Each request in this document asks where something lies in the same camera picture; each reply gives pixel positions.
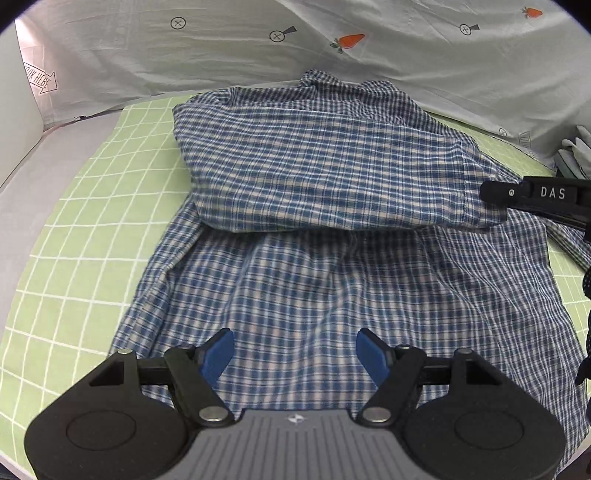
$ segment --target orange carrot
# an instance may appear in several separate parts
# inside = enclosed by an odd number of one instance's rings
[[[365,35],[362,33],[358,33],[356,35],[346,35],[339,38],[338,44],[341,48],[353,48],[364,38]]]
[[[525,17],[526,18],[538,18],[540,15],[543,14],[542,10],[538,10],[537,8],[524,8],[521,10],[523,13],[525,13]]]

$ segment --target white fabric backdrop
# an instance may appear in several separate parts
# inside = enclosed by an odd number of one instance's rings
[[[29,150],[39,142],[43,133],[43,122],[31,89],[27,85],[14,25],[0,34],[0,63],[1,187]]]
[[[47,75],[33,89],[48,126],[318,68],[392,80],[545,162],[591,127],[591,36],[550,0],[41,0],[17,27],[24,61]],[[343,53],[330,45],[355,34]]]

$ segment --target gray gripper base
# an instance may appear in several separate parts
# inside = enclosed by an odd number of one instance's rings
[[[157,480],[436,480],[384,429],[346,410],[247,410],[239,422],[202,431]]]

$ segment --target green grid mat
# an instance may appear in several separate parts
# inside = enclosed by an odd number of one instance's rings
[[[190,188],[171,108],[189,97],[126,107],[47,220],[0,344],[0,454],[32,469],[24,433],[45,406],[102,362],[143,269]],[[513,146],[440,118],[519,174],[550,171]],[[584,344],[583,271],[549,245],[565,307]]]

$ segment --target round black disc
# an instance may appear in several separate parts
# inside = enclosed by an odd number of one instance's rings
[[[61,398],[33,420],[25,449],[40,480],[134,480],[170,468],[187,442],[180,416],[141,394],[117,397]]]
[[[564,431],[532,398],[445,396],[408,418],[404,439],[426,471],[442,480],[550,480]]]

